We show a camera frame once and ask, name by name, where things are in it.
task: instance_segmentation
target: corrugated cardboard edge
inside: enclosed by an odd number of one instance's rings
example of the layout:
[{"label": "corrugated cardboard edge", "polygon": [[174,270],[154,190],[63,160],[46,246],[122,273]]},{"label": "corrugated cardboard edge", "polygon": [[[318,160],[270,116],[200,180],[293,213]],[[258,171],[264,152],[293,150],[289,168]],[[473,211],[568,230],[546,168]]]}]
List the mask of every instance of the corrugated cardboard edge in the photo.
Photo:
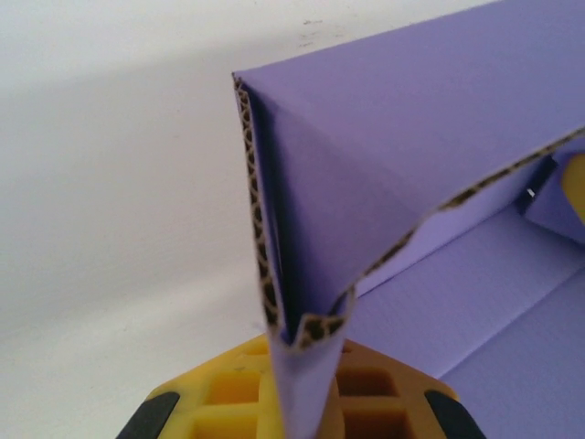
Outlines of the corrugated cardboard edge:
[{"label": "corrugated cardboard edge", "polygon": [[[254,231],[254,245],[256,249],[256,259],[258,264],[259,281],[261,287],[261,302],[268,324],[269,332],[276,336],[276,340],[282,342],[287,348],[291,350],[306,350],[316,343],[324,342],[342,328],[353,311],[356,302],[356,285],[366,276],[372,274],[375,270],[380,268],[384,263],[395,257],[402,249],[409,243],[419,227],[432,215],[443,212],[445,210],[457,209],[469,199],[477,195],[486,187],[490,187],[500,178],[509,176],[516,172],[523,166],[526,166],[541,157],[549,155],[561,146],[585,135],[585,126],[571,134],[559,138],[557,141],[539,149],[535,153],[528,155],[521,160],[507,166],[500,171],[492,174],[488,178],[484,178],[478,183],[468,187],[457,196],[453,197],[446,203],[443,203],[438,208],[427,214],[419,221],[408,233],[406,233],[398,242],[392,245],[387,252],[372,263],[349,287],[341,293],[331,311],[327,316],[319,316],[315,314],[305,314],[301,318],[299,330],[293,343],[288,346],[281,339],[280,334],[284,328],[283,310],[279,307],[276,300],[276,289],[274,286],[274,273],[271,272],[271,267],[268,261],[268,254],[266,249],[266,222],[263,219],[264,207],[261,205],[261,194],[258,185],[258,176],[256,173],[256,145],[254,142],[253,121],[250,108],[250,97],[244,88],[242,80],[233,75],[234,89],[238,100],[239,118],[241,122],[244,144],[246,147],[246,163],[248,168],[248,184],[250,191],[250,210],[252,216],[252,224]],[[345,311],[342,315],[338,315],[338,309],[341,304],[345,303]]]},{"label": "corrugated cardboard edge", "polygon": [[[290,349],[305,350],[319,341],[330,338],[345,323],[350,316],[353,303],[356,300],[355,288],[350,287],[342,293],[328,316],[306,314],[302,317],[299,331],[294,342],[288,346],[284,343],[280,334],[284,329],[283,310],[276,300],[274,286],[274,273],[269,264],[266,243],[266,221],[264,220],[265,208],[262,206],[261,194],[257,175],[257,152],[254,142],[253,121],[250,108],[250,96],[244,89],[240,78],[233,75],[234,90],[238,100],[239,119],[246,148],[246,165],[248,168],[248,187],[250,192],[250,212],[254,232],[254,247],[256,250],[256,262],[261,289],[261,303],[269,332],[274,339],[279,340]],[[340,305],[346,301],[346,309],[342,316],[336,314]]]}]

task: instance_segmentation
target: cardboard box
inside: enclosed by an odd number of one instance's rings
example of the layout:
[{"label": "cardboard box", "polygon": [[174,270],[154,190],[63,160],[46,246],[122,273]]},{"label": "cardboard box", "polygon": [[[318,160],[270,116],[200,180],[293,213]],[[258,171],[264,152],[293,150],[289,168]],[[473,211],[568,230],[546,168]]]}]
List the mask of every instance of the cardboard box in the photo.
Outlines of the cardboard box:
[{"label": "cardboard box", "polygon": [[507,0],[234,75],[291,438],[345,337],[443,378],[487,437],[582,437],[585,249],[514,202],[585,152],[583,23]]}]

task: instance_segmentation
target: white wall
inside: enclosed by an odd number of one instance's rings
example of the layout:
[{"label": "white wall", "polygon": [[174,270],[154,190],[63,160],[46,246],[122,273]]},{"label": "white wall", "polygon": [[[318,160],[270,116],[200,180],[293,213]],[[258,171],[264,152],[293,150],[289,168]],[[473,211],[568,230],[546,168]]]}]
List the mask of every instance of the white wall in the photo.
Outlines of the white wall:
[{"label": "white wall", "polygon": [[486,0],[0,0],[0,437],[114,437],[256,335],[229,74]]}]

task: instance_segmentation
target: yellow plastic object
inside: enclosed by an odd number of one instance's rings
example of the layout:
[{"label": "yellow plastic object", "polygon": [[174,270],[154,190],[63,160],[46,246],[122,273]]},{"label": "yellow plastic object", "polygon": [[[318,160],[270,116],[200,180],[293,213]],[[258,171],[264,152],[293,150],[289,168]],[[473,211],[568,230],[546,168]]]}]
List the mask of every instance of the yellow plastic object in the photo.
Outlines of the yellow plastic object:
[{"label": "yellow plastic object", "polygon": [[565,167],[561,186],[570,205],[585,224],[585,154],[578,154],[571,158]]},{"label": "yellow plastic object", "polygon": [[[444,439],[425,391],[445,384],[347,341],[318,439]],[[180,399],[159,439],[284,439],[265,336],[167,382]]]}]

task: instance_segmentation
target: purple paper surface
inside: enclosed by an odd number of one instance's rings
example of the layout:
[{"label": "purple paper surface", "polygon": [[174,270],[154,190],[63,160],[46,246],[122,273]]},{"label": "purple paper surface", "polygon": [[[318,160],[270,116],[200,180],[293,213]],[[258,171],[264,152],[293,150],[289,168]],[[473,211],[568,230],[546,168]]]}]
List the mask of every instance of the purple paper surface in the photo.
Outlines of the purple paper surface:
[{"label": "purple paper surface", "polygon": [[538,191],[524,216],[542,227],[585,244],[585,224],[569,204],[561,186],[563,171],[572,155],[577,153],[585,153],[585,138],[571,142],[567,148],[553,155],[558,167]]},{"label": "purple paper surface", "polygon": [[583,267],[509,206],[361,297],[348,336],[441,376]]},{"label": "purple paper surface", "polygon": [[581,439],[585,270],[442,377],[487,437]]}]

